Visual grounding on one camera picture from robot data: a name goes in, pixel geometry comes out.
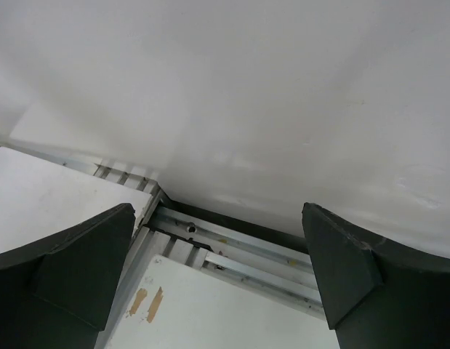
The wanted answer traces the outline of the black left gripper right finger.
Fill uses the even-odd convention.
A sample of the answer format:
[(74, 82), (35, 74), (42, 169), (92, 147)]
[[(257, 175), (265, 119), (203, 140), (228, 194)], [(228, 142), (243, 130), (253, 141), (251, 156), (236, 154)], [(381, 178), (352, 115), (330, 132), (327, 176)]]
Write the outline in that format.
[(306, 202), (302, 226), (341, 348), (450, 348), (450, 259)]

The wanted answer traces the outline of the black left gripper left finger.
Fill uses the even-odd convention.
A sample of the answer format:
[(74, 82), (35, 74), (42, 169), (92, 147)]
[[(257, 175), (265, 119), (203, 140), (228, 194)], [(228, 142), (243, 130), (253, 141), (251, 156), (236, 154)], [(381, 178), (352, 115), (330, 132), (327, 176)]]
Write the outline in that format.
[(116, 205), (0, 254), (0, 348), (93, 348), (105, 329), (135, 215)]

